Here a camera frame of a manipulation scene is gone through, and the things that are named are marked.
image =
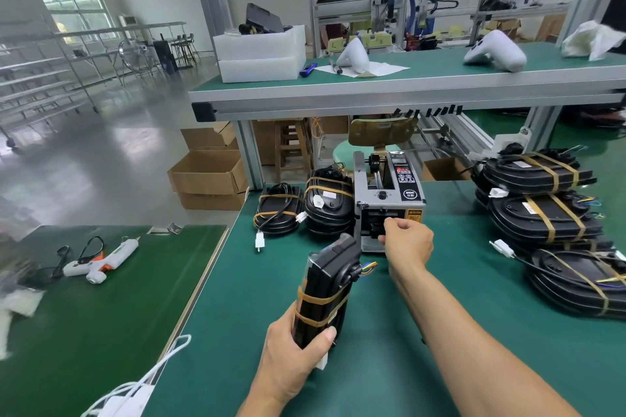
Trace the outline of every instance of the hand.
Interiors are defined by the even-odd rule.
[[[295,303],[267,329],[261,361],[247,399],[271,402],[275,409],[279,408],[278,413],[300,392],[307,377],[331,349],[337,336],[337,330],[331,326],[301,350],[291,334],[294,317]],[[257,407],[253,415],[261,414]]]
[[[433,252],[433,232],[422,223],[410,219],[387,218],[385,236],[378,239],[385,245],[389,264],[399,278],[426,268]]]

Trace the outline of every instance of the left hand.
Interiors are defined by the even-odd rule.
[[[250,387],[249,399],[253,397],[265,402],[270,399],[282,409],[297,396],[311,371],[331,349],[337,336],[334,326],[325,329],[301,350],[291,334],[294,318],[295,303],[267,329],[261,361]]]

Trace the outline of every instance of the workbench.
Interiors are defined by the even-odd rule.
[[[424,115],[429,108],[434,112],[452,104],[456,112],[459,105],[463,110],[548,109],[621,101],[622,94],[615,90],[626,89],[626,56],[607,53],[603,60],[590,62],[563,58],[551,43],[524,43],[520,48],[528,57],[520,73],[464,65],[468,49],[461,47],[371,55],[372,61],[409,68],[381,78],[355,79],[317,70],[308,78],[256,83],[223,83],[216,76],[190,92],[190,98],[199,121],[200,111],[206,121],[233,121],[252,189],[263,187],[254,119],[391,114],[397,108],[419,109]],[[328,58],[308,62],[329,63]],[[537,116],[536,125],[528,127],[539,133],[551,131],[556,116]]]
[[[434,231],[428,269],[580,413],[621,413],[624,323],[570,316],[546,302],[524,279],[524,267],[489,245],[501,234],[474,204],[474,184],[424,182],[423,189],[424,222]],[[257,370],[267,326],[295,301],[308,254],[328,245],[302,225],[267,238],[257,253],[257,201],[250,194],[182,329],[192,341],[165,366],[144,417],[233,416]],[[379,267],[352,287],[327,367],[313,372],[283,415],[458,414],[386,259],[375,257]]]
[[[102,237],[109,254],[123,236],[141,236],[137,250],[102,284],[61,278],[46,288],[32,318],[13,315],[11,355],[0,361],[0,416],[77,417],[158,361],[226,227],[188,225],[177,236],[146,236],[149,229],[41,226],[21,241],[26,258],[50,267],[66,244],[75,259],[90,237]]]

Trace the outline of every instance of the white foam box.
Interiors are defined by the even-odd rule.
[[[218,35],[214,44],[225,83],[297,79],[306,63],[304,25],[283,34]]]

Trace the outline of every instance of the stool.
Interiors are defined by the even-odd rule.
[[[400,147],[397,145],[387,145],[388,151],[400,151]],[[341,142],[333,151],[333,161],[335,163],[344,164],[344,169],[349,172],[354,172],[354,152],[363,152],[364,157],[367,159],[371,153],[374,153],[373,147],[359,147],[357,145],[351,145],[347,140]]]
[[[278,119],[274,121],[274,154],[276,156],[276,179],[281,182],[283,172],[303,170],[309,172],[311,165],[311,146],[307,121],[303,117],[296,119]],[[286,157],[302,157],[302,167],[284,167]]]

